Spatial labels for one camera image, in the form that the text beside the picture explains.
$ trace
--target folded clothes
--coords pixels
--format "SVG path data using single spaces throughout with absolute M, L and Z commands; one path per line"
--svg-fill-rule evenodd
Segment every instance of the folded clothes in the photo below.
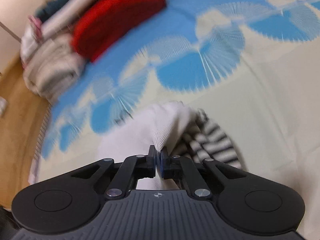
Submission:
M 35 94 L 55 101 L 81 75 L 85 60 L 70 46 L 70 33 L 47 40 L 23 73 L 26 86 Z
M 157 151 L 166 146 L 169 155 L 192 155 L 196 162 L 217 157 L 224 163 L 240 168 L 230 139 L 215 122 L 204 116 L 203 112 L 198 113 L 181 102 L 151 105 L 105 135 L 99 145 L 97 159 L 113 158 L 115 162 L 123 162 L 128 156 L 147 154 L 150 145 L 154 145 Z M 200 127 L 198 131 L 194 129 L 195 124 Z M 208 149 L 207 155 L 200 149 L 192 150 L 193 146 L 190 148 L 190 145 L 196 140 L 185 141 L 185 137 L 196 137 L 203 145 L 202 149 Z M 157 174 L 153 179 L 139 180 L 138 188 L 174 189 L 176 185 L 172 180 L 161 180 Z
M 24 64 L 28 63 L 38 46 L 54 36 L 67 25 L 72 24 L 95 2 L 96 0 L 69 0 L 48 21 L 39 26 L 37 20 L 30 18 L 26 31 L 21 39 L 20 57 Z
M 94 61 L 130 29 L 166 6 L 165 0 L 100 0 L 78 21 L 72 45 Z
M 39 18 L 42 23 L 47 21 L 52 15 L 59 11 L 69 0 L 49 1 L 44 7 L 38 9 L 35 17 Z

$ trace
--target white cloth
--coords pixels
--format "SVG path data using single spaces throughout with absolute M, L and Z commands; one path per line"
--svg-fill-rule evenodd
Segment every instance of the white cloth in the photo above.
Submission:
M 81 75 L 85 60 L 70 46 L 70 33 L 47 40 L 27 65 L 23 79 L 35 94 L 55 101 Z
M 73 23 L 94 1 L 96 0 L 69 0 L 65 6 L 41 26 L 42 42 L 47 41 L 67 25 Z M 34 31 L 28 23 L 21 38 L 20 48 L 20 57 L 25 64 L 30 61 L 38 46 L 39 43 L 35 39 Z
M 97 160 L 113 158 L 123 162 L 132 155 L 147 155 L 150 145 L 157 151 L 167 147 L 170 154 L 191 121 L 195 121 L 196 112 L 181 102 L 169 102 L 164 105 L 151 105 L 128 119 L 122 126 L 115 127 L 101 141 Z M 153 179 L 140 179 L 138 189 L 177 189 L 173 180 L 161 180 L 159 174 Z

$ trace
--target bed sheet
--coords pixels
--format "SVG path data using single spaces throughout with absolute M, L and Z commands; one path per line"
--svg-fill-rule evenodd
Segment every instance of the bed sheet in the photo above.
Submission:
M 167 2 L 61 96 L 38 180 L 96 161 L 127 112 L 179 100 L 220 124 L 249 172 L 297 190 L 306 203 L 299 232 L 319 239 L 320 0 Z

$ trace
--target circular pad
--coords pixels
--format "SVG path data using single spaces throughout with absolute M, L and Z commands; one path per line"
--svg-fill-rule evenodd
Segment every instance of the circular pad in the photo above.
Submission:
M 88 223 L 99 207 L 99 197 L 86 179 L 62 175 L 20 191 L 12 201 L 12 214 L 30 231 L 57 234 Z
M 271 212 L 282 205 L 282 199 L 278 194 L 267 190 L 256 190 L 245 196 L 246 204 L 253 210 Z
M 35 199 L 35 205 L 37 208 L 55 212 L 65 209 L 71 204 L 72 196 L 62 190 L 48 190 L 40 193 Z
M 217 208 L 233 227 L 255 235 L 277 235 L 295 230 L 304 202 L 293 189 L 259 178 L 229 179 Z

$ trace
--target gray ribbed plate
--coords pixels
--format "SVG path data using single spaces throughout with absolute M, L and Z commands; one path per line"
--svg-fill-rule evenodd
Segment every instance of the gray ribbed plate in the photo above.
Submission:
M 301 240 L 296 232 L 254 236 L 225 223 L 208 201 L 190 198 L 185 190 L 132 190 L 121 200 L 108 201 L 90 223 L 54 236 L 21 229 L 13 240 Z

